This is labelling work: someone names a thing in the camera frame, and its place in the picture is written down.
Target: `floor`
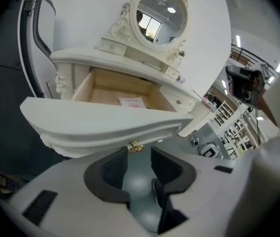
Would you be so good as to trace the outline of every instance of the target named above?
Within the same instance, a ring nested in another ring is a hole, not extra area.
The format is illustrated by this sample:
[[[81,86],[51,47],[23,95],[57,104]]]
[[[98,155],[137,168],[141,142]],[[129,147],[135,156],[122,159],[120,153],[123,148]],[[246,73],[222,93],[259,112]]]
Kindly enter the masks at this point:
[[[151,143],[144,147],[141,154],[128,156],[128,170],[124,177],[122,189],[130,194],[130,212],[153,236],[157,233],[162,209],[155,203],[155,195],[152,192],[151,180],[156,176],[151,168],[150,149],[155,146],[166,152],[176,151],[198,155],[198,147],[193,147],[189,140],[192,136],[199,137],[200,145],[214,142],[219,146],[222,155],[227,156],[223,144],[208,124],[185,138],[174,136],[160,143]]]

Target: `black railing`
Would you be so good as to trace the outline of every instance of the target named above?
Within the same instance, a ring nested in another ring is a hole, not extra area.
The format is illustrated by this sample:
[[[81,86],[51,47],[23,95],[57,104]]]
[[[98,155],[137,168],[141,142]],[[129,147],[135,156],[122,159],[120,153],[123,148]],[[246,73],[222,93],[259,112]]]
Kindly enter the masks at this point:
[[[253,54],[252,52],[238,47],[234,44],[231,44],[231,53],[230,53],[230,58],[240,62],[241,64],[243,64],[244,66],[250,68],[252,65],[256,64],[256,63],[260,63],[260,64],[266,64],[266,72],[267,72],[267,77],[270,77],[270,73],[274,76],[274,77],[278,77],[279,74],[276,72],[275,68],[273,66],[271,66],[268,62],[264,61],[263,59],[261,59],[260,57],[258,57],[257,55]]]

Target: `white vanity table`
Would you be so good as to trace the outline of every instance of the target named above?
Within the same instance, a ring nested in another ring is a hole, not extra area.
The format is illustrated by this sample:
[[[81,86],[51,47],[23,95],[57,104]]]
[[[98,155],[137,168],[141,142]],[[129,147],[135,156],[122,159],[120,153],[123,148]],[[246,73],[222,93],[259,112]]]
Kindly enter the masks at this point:
[[[193,120],[187,113],[202,99],[172,77],[183,58],[178,53],[186,41],[188,2],[170,1],[181,16],[174,19],[179,25],[170,34],[177,36],[168,44],[153,44],[159,31],[154,38],[141,33],[138,4],[146,0],[134,0],[123,5],[98,49],[51,54],[61,100],[27,98],[20,107],[46,146],[72,158],[123,146],[136,154],[147,143],[178,134]],[[121,97],[141,97],[146,109],[120,106]]]

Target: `open drawer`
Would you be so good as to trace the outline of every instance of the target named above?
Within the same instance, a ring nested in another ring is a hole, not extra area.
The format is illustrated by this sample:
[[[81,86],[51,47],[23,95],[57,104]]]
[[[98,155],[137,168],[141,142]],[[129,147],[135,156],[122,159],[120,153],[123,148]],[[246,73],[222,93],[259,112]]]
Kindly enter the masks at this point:
[[[93,68],[73,95],[73,101],[119,105],[119,98],[141,97],[148,109],[176,112],[157,84],[138,77]]]
[[[193,119],[175,112],[154,83],[107,72],[94,69],[73,101],[28,97],[21,104],[46,146],[72,158],[123,146],[132,150],[178,134]],[[138,96],[147,109],[123,107],[117,99]]]

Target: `gold drawer handle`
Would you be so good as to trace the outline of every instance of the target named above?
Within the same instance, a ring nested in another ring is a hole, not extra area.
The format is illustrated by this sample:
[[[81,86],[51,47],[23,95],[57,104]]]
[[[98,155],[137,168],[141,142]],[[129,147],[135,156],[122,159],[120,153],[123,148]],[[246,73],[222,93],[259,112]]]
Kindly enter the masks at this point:
[[[130,145],[132,146],[132,148],[130,148],[128,151],[132,155],[141,153],[144,149],[143,145],[138,145],[138,140],[136,140],[136,139],[133,139],[130,142]]]

